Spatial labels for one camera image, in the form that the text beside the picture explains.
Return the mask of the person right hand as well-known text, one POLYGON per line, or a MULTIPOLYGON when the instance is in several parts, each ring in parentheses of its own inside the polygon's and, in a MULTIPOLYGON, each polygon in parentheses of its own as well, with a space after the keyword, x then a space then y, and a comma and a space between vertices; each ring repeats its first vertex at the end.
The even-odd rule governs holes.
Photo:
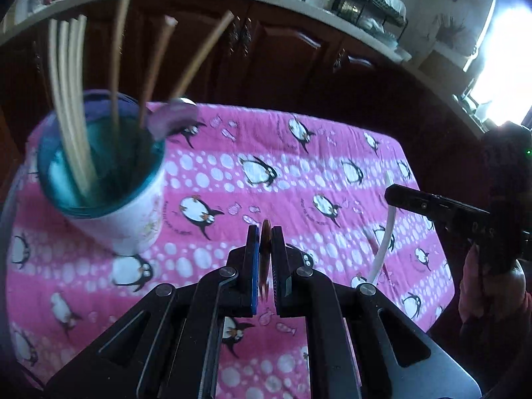
POLYGON ((480 266, 479 248, 471 246, 460 283, 458 311, 461 321, 492 316, 497 322, 515 314, 527 296, 526 275, 516 259, 506 273, 491 273, 480 266))

